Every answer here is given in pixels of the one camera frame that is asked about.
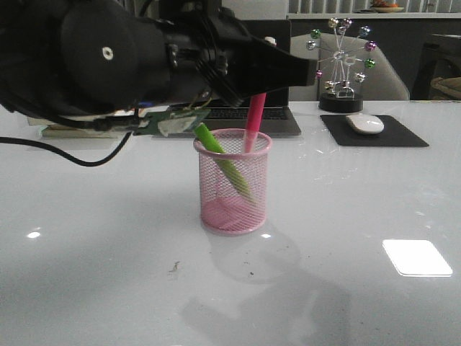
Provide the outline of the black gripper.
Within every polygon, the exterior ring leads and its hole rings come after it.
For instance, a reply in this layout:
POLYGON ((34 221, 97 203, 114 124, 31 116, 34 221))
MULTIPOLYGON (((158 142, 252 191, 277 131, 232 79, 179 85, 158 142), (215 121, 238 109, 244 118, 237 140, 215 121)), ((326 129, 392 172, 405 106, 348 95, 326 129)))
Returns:
POLYGON ((251 37, 221 1, 160 1, 158 14, 188 27, 199 44, 199 50, 188 56, 213 93, 231 107, 255 94, 315 82, 317 61, 251 37))

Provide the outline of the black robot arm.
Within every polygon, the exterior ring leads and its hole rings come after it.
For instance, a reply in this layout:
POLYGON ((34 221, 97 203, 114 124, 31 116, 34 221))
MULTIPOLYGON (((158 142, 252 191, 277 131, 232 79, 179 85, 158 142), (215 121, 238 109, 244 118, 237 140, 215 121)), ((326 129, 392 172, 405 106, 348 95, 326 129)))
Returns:
POLYGON ((219 1, 161 1, 155 19, 116 1, 1 3, 2 106, 72 128, 207 98, 238 107, 314 78, 313 61, 252 35, 219 1))

